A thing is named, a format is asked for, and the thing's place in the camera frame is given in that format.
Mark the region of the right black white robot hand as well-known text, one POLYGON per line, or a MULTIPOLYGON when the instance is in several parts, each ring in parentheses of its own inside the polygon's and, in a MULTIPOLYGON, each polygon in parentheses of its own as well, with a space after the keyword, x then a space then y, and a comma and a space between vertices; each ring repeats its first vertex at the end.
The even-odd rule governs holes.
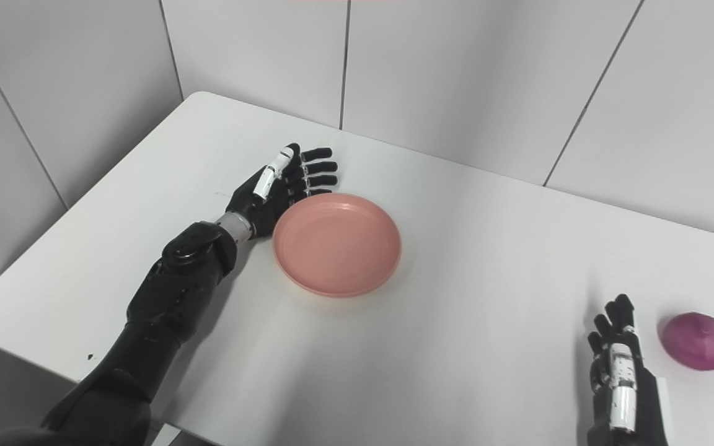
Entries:
POLYGON ((589 445, 667 445, 658 381, 643 363, 635 307, 626 294, 604 306, 588 336, 593 424, 589 445))

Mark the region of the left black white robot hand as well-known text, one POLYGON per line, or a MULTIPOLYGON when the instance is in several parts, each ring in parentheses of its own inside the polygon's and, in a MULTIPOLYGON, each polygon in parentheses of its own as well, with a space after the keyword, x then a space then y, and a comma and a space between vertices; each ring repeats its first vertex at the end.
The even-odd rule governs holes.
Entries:
POLYGON ((226 212, 216 221, 236 241, 262 239, 273 234, 281 215, 300 201, 332 192, 339 183, 333 150, 301 150, 286 145, 269 164, 233 193, 226 212))

